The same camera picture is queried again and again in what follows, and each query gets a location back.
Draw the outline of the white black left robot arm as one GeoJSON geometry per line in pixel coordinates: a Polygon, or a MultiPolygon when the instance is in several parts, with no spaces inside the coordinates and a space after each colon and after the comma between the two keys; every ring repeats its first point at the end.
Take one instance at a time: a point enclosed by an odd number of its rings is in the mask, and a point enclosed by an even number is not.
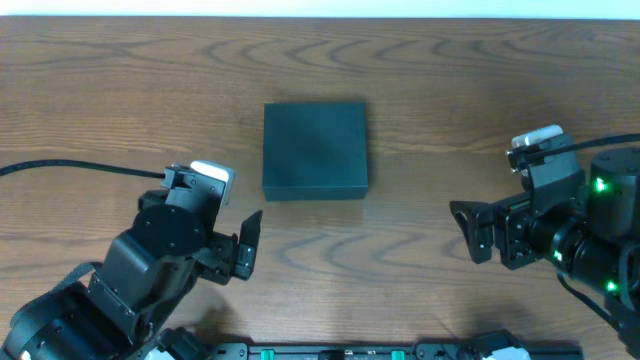
{"type": "Polygon", "coordinates": [[[77,266],[14,314],[2,358],[142,359],[198,280],[248,280],[262,213],[247,218],[238,234],[214,231],[222,187],[192,173],[145,192],[132,226],[114,238],[103,261],[77,266]]]}

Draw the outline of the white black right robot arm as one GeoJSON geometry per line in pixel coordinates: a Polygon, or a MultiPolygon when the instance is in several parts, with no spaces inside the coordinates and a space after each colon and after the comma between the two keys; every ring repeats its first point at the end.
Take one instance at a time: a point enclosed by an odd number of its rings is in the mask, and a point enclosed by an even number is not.
{"type": "Polygon", "coordinates": [[[591,171],[495,203],[453,201],[450,211],[471,259],[500,253],[510,270],[545,259],[560,282],[579,281],[604,297],[573,294],[639,356],[639,150],[597,154],[591,171]]]}

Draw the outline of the dark green box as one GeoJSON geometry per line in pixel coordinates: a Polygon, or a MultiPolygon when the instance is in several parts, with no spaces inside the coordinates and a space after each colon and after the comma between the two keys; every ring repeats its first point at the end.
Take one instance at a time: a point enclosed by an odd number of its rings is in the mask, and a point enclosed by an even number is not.
{"type": "Polygon", "coordinates": [[[357,200],[369,189],[366,105],[264,105],[262,190],[271,202],[357,200]]]}

